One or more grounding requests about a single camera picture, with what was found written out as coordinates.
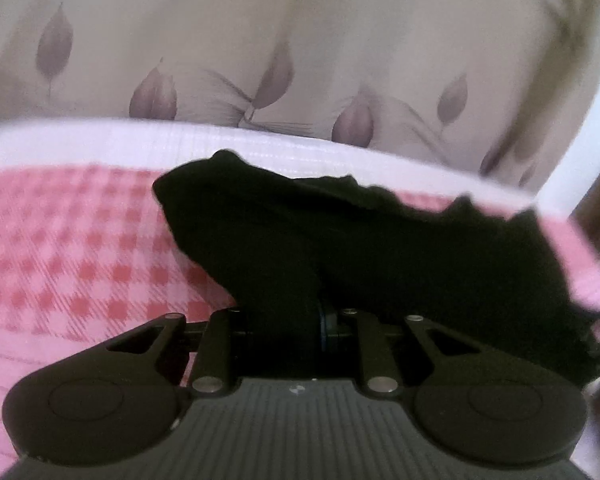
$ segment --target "pink fabric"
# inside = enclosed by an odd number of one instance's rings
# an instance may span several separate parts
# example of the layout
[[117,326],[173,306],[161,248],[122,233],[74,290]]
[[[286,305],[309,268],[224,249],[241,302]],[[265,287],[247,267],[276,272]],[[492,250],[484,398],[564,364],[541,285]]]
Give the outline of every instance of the pink fabric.
[[[0,408],[37,368],[165,312],[202,320],[232,304],[175,250],[150,190],[157,175],[102,166],[0,171]],[[429,210],[451,200],[398,195]],[[582,234],[555,219],[542,228],[573,297],[600,309],[600,267]],[[15,459],[0,417],[0,473]]]

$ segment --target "pink gingham tablecloth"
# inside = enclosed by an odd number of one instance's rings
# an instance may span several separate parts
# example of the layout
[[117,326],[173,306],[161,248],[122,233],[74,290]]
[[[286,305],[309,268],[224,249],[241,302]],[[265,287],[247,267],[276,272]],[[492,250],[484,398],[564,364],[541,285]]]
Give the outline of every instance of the pink gingham tablecloth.
[[[37,368],[165,312],[195,321],[232,304],[177,251],[151,194],[158,173],[107,166],[0,171],[0,409],[8,389]],[[452,200],[398,196],[427,210]],[[582,234],[569,221],[541,224],[574,300],[599,310],[600,266]],[[0,417],[0,473],[14,460]]]

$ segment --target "ridged gray surface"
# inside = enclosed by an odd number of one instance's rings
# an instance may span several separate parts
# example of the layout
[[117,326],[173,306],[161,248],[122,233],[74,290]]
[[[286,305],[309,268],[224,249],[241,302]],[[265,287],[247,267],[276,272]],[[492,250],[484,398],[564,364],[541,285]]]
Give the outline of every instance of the ridged gray surface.
[[247,379],[220,399],[194,402],[154,448],[117,464],[67,468],[24,458],[4,480],[582,480],[568,461],[499,471],[429,443],[394,402],[351,381]]

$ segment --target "black garment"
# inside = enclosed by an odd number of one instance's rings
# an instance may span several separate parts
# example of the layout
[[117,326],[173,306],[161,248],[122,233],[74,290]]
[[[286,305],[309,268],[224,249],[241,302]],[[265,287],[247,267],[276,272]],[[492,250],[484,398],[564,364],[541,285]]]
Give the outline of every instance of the black garment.
[[423,212],[351,176],[289,179],[227,151],[164,174],[154,193],[178,247],[266,348],[308,368],[326,301],[386,323],[421,314],[579,385],[600,373],[592,316],[571,304],[532,211],[488,218],[459,198]]

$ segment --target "beige floral fabric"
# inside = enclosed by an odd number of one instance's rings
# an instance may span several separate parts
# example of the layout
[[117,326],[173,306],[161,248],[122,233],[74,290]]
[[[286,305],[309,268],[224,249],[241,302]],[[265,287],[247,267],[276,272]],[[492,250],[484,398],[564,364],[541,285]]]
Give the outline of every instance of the beige floral fabric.
[[600,0],[0,0],[0,120],[312,136],[537,189],[600,79]]

